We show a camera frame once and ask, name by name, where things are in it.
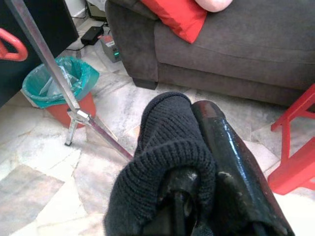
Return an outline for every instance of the teal plastic bag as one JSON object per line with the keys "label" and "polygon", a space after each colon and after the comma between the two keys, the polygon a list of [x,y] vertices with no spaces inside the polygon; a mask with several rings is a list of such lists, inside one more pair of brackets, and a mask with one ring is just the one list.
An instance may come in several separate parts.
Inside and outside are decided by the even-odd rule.
{"label": "teal plastic bag", "polygon": [[[83,99],[96,84],[99,73],[84,61],[74,57],[61,57],[56,59],[62,71],[66,71],[71,90],[78,101]],[[61,93],[48,95],[49,91],[43,92],[43,88],[51,82],[51,75],[44,64],[32,70],[23,81],[22,90],[40,108],[53,105],[65,104],[66,101]]]}

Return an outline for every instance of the black power adapter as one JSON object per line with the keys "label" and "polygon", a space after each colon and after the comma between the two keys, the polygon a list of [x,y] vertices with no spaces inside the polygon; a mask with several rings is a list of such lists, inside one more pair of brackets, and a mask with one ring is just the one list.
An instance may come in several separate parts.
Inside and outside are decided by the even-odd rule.
{"label": "black power adapter", "polygon": [[81,38],[84,45],[94,45],[98,37],[104,34],[103,26],[92,26]]}

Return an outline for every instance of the gray sofa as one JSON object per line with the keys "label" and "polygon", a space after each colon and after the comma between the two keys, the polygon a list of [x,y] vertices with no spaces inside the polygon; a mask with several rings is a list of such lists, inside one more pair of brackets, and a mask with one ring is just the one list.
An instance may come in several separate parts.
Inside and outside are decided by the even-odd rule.
{"label": "gray sofa", "polygon": [[315,82],[314,0],[234,0],[193,44],[138,0],[108,0],[108,23],[137,86],[168,83],[281,105]]}

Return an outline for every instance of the red pillow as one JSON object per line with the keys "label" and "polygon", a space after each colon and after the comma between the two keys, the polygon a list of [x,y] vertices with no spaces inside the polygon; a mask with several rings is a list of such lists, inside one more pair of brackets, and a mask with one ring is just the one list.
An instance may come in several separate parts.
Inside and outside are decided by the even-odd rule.
{"label": "red pillow", "polygon": [[207,11],[194,0],[141,0],[183,40],[193,43],[206,20]]}

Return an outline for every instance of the sofa leg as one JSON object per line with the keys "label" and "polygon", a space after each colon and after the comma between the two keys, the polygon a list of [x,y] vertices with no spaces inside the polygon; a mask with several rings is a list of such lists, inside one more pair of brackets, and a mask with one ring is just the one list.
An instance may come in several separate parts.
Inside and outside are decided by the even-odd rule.
{"label": "sofa leg", "polygon": [[155,90],[158,86],[158,83],[154,81],[142,80],[137,78],[132,78],[132,80],[137,87],[142,87],[145,89]]}

